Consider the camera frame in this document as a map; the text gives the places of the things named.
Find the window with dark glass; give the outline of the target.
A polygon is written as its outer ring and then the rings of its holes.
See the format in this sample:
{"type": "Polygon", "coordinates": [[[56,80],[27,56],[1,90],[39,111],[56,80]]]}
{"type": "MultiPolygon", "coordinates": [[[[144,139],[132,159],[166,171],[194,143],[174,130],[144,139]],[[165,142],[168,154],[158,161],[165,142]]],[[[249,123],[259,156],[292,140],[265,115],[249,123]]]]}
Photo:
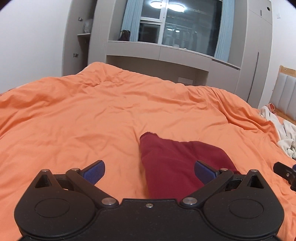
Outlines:
{"type": "Polygon", "coordinates": [[[144,1],[138,41],[214,56],[222,1],[144,1]]]}

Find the dark handbag on ledge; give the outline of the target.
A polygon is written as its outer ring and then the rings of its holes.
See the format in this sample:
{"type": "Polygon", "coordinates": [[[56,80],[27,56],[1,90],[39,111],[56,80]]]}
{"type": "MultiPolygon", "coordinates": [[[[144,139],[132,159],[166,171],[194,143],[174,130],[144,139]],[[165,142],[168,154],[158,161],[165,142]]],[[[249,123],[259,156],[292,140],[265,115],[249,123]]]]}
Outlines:
{"type": "Polygon", "coordinates": [[[119,41],[130,41],[130,31],[129,30],[122,30],[119,34],[119,41]]]}

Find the orange duvet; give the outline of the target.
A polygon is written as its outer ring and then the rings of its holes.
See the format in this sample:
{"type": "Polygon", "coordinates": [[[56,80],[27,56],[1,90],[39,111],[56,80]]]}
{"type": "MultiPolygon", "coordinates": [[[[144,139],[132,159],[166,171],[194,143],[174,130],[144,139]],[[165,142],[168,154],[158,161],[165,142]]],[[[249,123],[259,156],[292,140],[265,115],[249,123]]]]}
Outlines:
{"type": "Polygon", "coordinates": [[[259,170],[285,210],[280,238],[295,240],[295,192],[273,172],[275,162],[295,162],[277,146],[273,123],[226,90],[101,62],[1,95],[1,240],[21,237],[15,206],[41,169],[64,173],[103,160],[101,190],[118,200],[148,198],[139,151],[146,132],[217,146],[241,173],[259,170]]]}

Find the light blue curtain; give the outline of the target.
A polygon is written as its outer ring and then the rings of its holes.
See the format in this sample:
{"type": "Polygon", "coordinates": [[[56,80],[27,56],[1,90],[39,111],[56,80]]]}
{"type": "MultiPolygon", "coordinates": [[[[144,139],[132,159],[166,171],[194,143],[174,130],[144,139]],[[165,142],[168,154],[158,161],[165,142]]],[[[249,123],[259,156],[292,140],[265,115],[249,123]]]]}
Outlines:
{"type": "Polygon", "coordinates": [[[143,4],[144,0],[128,0],[125,6],[121,30],[130,31],[131,42],[138,41],[143,4]]]}
{"type": "Polygon", "coordinates": [[[235,1],[222,1],[222,11],[218,41],[214,58],[227,62],[230,54],[232,32],[234,26],[235,1]]]}

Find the right light blue curtain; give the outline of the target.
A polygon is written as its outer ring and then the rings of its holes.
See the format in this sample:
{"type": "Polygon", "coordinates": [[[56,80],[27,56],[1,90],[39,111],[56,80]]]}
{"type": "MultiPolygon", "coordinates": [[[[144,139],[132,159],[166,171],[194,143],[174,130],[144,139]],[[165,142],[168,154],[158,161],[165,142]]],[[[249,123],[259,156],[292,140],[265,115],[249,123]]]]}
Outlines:
{"type": "Polygon", "coordinates": [[[234,26],[235,1],[222,1],[222,11],[218,41],[214,58],[227,62],[230,54],[232,32],[234,26]]]}

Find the grey padded headboard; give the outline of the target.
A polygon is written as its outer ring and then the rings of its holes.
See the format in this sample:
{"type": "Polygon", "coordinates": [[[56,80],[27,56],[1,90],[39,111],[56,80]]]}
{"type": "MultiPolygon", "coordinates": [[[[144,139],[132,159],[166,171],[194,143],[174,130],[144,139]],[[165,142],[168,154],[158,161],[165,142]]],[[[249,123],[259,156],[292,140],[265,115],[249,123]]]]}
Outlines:
{"type": "Polygon", "coordinates": [[[295,122],[295,70],[280,66],[270,101],[282,118],[295,122]]]}

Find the beige crumpled garment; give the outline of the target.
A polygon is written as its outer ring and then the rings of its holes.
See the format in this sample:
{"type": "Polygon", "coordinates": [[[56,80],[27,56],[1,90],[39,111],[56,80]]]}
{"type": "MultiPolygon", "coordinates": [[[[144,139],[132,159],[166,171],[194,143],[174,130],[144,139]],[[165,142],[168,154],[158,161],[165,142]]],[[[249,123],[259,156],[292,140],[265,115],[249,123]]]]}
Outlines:
{"type": "Polygon", "coordinates": [[[279,137],[277,145],[284,153],[295,160],[295,125],[288,120],[283,120],[281,123],[278,117],[267,106],[263,106],[259,114],[267,121],[273,123],[279,137]]]}

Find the dark red t-shirt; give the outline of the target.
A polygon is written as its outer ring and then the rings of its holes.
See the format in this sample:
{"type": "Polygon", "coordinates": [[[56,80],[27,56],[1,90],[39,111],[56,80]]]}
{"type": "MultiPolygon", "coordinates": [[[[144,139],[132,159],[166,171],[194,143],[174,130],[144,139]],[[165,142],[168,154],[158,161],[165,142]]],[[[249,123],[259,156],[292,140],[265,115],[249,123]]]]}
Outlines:
{"type": "Polygon", "coordinates": [[[196,161],[205,162],[215,170],[227,168],[234,174],[240,173],[224,150],[213,145],[163,139],[149,132],[144,133],[139,140],[151,199],[181,201],[202,188],[204,184],[194,171],[196,161]]]}

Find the grey wall cabinet unit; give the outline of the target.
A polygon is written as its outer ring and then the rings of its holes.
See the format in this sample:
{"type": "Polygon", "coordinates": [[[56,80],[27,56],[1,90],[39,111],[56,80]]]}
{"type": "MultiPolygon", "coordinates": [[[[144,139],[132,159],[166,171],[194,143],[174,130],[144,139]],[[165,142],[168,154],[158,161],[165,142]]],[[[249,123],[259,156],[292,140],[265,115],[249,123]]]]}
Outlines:
{"type": "Polygon", "coordinates": [[[235,1],[227,62],[187,49],[119,41],[127,1],[71,1],[64,39],[62,74],[93,62],[186,85],[208,85],[259,106],[273,35],[270,1],[235,1]]]}

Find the left light blue curtain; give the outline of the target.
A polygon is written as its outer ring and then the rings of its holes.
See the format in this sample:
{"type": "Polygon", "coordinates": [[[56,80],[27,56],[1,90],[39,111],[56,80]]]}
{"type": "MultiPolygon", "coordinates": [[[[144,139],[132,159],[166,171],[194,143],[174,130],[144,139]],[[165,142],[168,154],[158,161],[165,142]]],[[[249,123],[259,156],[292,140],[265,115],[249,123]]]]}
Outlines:
{"type": "Polygon", "coordinates": [[[138,41],[143,4],[144,0],[128,0],[125,6],[121,30],[130,31],[131,42],[138,41]]]}

